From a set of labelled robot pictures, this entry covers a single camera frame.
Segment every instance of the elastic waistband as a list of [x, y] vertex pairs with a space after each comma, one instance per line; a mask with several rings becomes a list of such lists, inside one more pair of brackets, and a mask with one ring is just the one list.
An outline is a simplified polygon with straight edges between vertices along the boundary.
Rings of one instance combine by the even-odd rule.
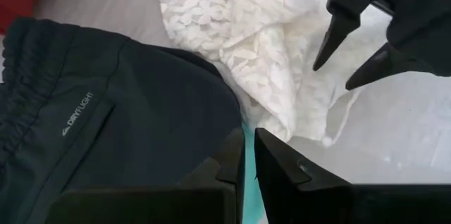
[[77, 28], [31, 18], [19, 18], [9, 27], [0, 86], [0, 169], [51, 96]]

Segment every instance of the black shorts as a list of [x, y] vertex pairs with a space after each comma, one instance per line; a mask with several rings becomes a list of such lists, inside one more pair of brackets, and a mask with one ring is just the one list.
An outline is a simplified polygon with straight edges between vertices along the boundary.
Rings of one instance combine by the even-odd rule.
[[22, 18], [4, 40], [0, 223], [43, 223], [67, 189], [171, 185], [241, 126], [218, 71], [186, 51]]

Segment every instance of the white lace garment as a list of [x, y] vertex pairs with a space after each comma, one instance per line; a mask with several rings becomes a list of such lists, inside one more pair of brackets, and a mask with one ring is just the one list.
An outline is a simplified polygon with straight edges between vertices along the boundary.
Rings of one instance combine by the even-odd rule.
[[352, 92], [338, 130], [326, 134], [328, 112], [349, 76], [384, 42], [390, 18], [373, 7], [318, 72], [312, 70], [330, 22], [326, 0], [160, 0], [176, 46], [214, 63], [240, 99], [251, 126], [288, 141], [293, 136], [330, 145], [340, 136], [358, 92]]

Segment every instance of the white cloth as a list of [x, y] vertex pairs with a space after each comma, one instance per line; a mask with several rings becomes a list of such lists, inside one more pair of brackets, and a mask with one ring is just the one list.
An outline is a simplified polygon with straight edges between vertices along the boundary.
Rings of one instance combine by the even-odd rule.
[[326, 0], [160, 0], [176, 46], [198, 51], [235, 90], [252, 126], [284, 141], [293, 135], [332, 144], [340, 135], [352, 92], [334, 135], [328, 111], [346, 94], [348, 77], [385, 42], [389, 17], [368, 8], [318, 72], [311, 67], [327, 30]]

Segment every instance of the dri-fit logo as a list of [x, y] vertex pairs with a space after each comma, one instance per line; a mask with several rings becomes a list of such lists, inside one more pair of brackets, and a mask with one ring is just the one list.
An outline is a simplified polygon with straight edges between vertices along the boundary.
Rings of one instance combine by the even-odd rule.
[[70, 116], [68, 122], [66, 123], [68, 127], [63, 129], [63, 136], [66, 136], [68, 131], [72, 128], [72, 125], [75, 123], [75, 121], [78, 119], [78, 117], [82, 114], [83, 110], [86, 108], [86, 106], [89, 104], [89, 101], [91, 101], [92, 97], [94, 95], [88, 92], [83, 98], [83, 100], [80, 102], [78, 107], [73, 111], [73, 114]]

